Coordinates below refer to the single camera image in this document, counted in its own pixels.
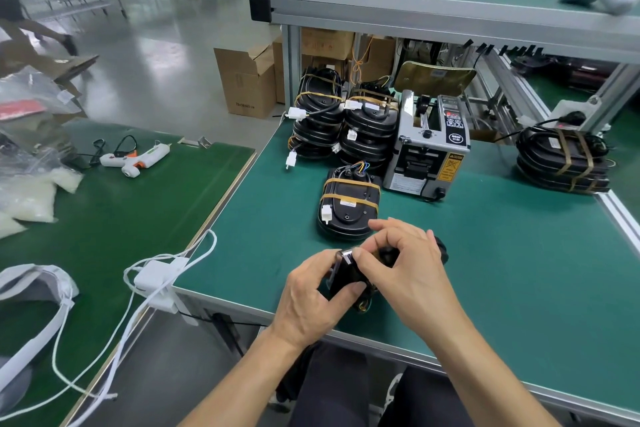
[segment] hand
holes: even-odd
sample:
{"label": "hand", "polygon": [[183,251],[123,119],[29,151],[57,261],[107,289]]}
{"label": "hand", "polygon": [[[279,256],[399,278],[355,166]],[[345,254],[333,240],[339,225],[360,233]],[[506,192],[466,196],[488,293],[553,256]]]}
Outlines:
{"label": "hand", "polygon": [[[358,268],[374,284],[402,322],[433,349],[446,333],[470,324],[440,260],[431,230],[425,232],[400,220],[369,220],[378,231],[353,256]],[[383,246],[400,250],[393,268],[371,253]]]}
{"label": "hand", "polygon": [[327,334],[356,302],[364,282],[343,287],[330,301],[317,288],[335,261],[337,250],[324,250],[291,271],[270,328],[298,348],[313,344]]}

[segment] left hand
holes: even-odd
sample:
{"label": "left hand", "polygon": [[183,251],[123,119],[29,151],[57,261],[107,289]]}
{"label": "left hand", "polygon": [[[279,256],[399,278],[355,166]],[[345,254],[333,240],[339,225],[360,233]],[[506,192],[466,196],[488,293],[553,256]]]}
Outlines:
{"label": "left hand", "polygon": [[291,271],[270,328],[276,336],[302,351],[340,321],[365,289],[364,282],[343,287],[330,301],[317,288],[335,261],[338,250],[324,250]]}

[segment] black shoe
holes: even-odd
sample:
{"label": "black shoe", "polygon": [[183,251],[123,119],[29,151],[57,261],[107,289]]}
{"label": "black shoe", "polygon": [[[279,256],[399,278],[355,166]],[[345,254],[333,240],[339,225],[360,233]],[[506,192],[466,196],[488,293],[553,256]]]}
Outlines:
{"label": "black shoe", "polygon": [[67,50],[69,56],[78,56],[78,48],[76,48],[76,43],[74,42],[73,37],[65,34],[65,38],[60,42],[60,44],[62,44],[62,47]]}

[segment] warning label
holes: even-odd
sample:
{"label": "warning label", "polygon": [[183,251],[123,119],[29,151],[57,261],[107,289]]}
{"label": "warning label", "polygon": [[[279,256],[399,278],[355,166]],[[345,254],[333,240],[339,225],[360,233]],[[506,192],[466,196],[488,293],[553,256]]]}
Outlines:
{"label": "warning label", "polygon": [[456,177],[456,172],[458,172],[460,164],[462,164],[463,157],[464,156],[460,154],[450,153],[442,166],[442,171],[440,171],[438,179],[441,181],[452,182],[453,178]]}

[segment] right hand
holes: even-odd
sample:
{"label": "right hand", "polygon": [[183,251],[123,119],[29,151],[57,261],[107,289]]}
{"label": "right hand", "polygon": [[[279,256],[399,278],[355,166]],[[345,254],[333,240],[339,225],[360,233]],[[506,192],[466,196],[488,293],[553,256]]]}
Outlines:
{"label": "right hand", "polygon": [[[380,290],[402,322],[433,349],[448,333],[470,325],[440,260],[433,232],[400,220],[369,220],[378,231],[353,256],[358,268]],[[400,250],[393,268],[371,253],[383,246]]]}

